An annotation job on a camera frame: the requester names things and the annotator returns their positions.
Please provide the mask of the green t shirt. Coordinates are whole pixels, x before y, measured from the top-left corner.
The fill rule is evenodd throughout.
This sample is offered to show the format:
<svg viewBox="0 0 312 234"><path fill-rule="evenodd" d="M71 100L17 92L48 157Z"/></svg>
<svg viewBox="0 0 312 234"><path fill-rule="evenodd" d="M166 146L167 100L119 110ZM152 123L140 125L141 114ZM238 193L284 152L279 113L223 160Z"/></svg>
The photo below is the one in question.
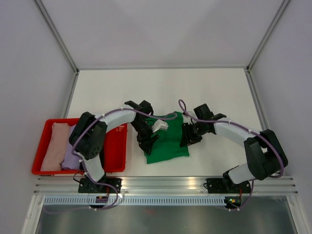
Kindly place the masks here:
<svg viewBox="0 0 312 234"><path fill-rule="evenodd" d="M144 153L147 164L190 156L187 146L180 147L182 124L184 123L183 114L181 112L175 113L177 114L175 119L165 121L169 125L168 129L166 131L159 130L156 132L159 139L153 144L150 155Z"/></svg>

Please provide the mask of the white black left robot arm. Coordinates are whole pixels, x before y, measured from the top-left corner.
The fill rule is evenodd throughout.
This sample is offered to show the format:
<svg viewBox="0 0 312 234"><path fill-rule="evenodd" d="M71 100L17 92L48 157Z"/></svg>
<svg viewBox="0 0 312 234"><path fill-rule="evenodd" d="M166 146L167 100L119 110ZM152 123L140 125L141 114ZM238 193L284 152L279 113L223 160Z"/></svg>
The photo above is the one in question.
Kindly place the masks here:
<svg viewBox="0 0 312 234"><path fill-rule="evenodd" d="M150 155L154 143L159 138L147 123L147 116L153 113L149 102L144 100L136 104L130 100L124 103L123 110L113 111L105 117L97 117L89 112L84 112L80 116L69 136L73 153L82 161L85 170L85 176L79 182L79 193L118 193L119 185L107 180L104 170L105 154L106 149L117 149L119 140L124 149L125 138L109 139L107 134L119 126L130 123L137 132L139 147Z"/></svg>

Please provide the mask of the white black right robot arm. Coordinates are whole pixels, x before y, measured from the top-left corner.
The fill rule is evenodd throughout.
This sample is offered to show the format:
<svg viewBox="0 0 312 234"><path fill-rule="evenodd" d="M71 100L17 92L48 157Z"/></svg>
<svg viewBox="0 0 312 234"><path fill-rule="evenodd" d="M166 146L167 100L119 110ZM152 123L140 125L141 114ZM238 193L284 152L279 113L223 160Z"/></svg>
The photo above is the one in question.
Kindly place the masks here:
<svg viewBox="0 0 312 234"><path fill-rule="evenodd" d="M214 114L207 104L194 109L195 116L186 111L186 105L179 102L184 115L191 121L183 123L180 146L199 143L204 134L225 137L244 148L246 163L223 174L222 186L229 193L235 192L240 184L254 180L278 177L288 166L288 159L274 131L256 131L233 122L226 115Z"/></svg>

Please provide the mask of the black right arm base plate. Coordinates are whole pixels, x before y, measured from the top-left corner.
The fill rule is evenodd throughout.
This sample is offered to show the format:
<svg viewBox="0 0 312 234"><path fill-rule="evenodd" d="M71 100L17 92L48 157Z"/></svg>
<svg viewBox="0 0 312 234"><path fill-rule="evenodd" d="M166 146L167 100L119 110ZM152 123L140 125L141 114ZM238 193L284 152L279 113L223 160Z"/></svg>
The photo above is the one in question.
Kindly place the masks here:
<svg viewBox="0 0 312 234"><path fill-rule="evenodd" d="M209 194L249 194L251 192L250 182L234 184L225 178L207 178L203 187Z"/></svg>

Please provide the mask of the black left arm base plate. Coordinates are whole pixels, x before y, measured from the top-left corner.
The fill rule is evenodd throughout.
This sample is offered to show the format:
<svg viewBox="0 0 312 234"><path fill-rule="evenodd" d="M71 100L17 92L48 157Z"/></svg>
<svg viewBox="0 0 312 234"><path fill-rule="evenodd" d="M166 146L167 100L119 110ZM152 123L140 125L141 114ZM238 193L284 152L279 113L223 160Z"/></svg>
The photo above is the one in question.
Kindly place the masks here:
<svg viewBox="0 0 312 234"><path fill-rule="evenodd" d="M93 183L89 178L82 178L78 186L78 192L81 194L116 194L120 192L120 189L121 179L115 177L106 177L96 183Z"/></svg>

